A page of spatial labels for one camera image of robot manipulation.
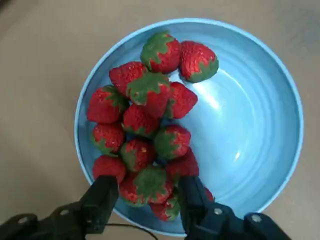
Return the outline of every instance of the pile of strawberries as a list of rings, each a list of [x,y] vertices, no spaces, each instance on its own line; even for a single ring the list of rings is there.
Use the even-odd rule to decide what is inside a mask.
[[[190,132],[176,124],[160,127],[161,120],[183,118],[198,97],[184,84],[169,82],[166,74],[179,68],[186,81],[197,83],[212,77],[219,62],[203,44],[179,43],[167,32],[150,37],[140,58],[111,69],[113,85],[91,97],[87,119],[97,123],[91,138],[103,154],[94,162],[93,177],[115,176],[128,205],[149,204],[158,218],[172,221],[180,212],[179,177],[198,176],[199,168]]]

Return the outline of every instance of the beige table surface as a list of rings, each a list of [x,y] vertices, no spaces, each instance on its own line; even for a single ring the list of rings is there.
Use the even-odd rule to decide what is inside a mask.
[[[319,0],[9,2],[0,10],[0,222],[21,212],[44,217],[82,196],[89,185],[78,164],[73,126],[87,75],[122,37],[181,17],[237,25],[262,39],[289,68],[303,101],[304,145],[293,178],[265,212],[293,239],[320,239]],[[115,214],[110,221],[124,222]],[[88,239],[151,238],[109,228]]]

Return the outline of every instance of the blue bowl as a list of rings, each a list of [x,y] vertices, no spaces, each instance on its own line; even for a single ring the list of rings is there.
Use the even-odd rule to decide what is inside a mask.
[[[184,84],[198,102],[177,120],[191,132],[200,179],[219,203],[238,217],[263,211],[284,189],[298,163],[303,142],[303,108],[290,73],[281,60],[253,35],[224,22],[184,18],[158,22],[135,31],[114,45],[95,65],[76,106],[74,139],[87,180],[100,152],[89,140],[93,122],[86,117],[92,94],[110,84],[109,70],[139,61],[154,33],[169,30],[179,41],[207,45],[219,59],[211,79]],[[171,81],[182,80],[178,71]],[[158,220],[149,206],[134,208],[119,199],[114,211],[156,233],[184,236],[181,220]]]

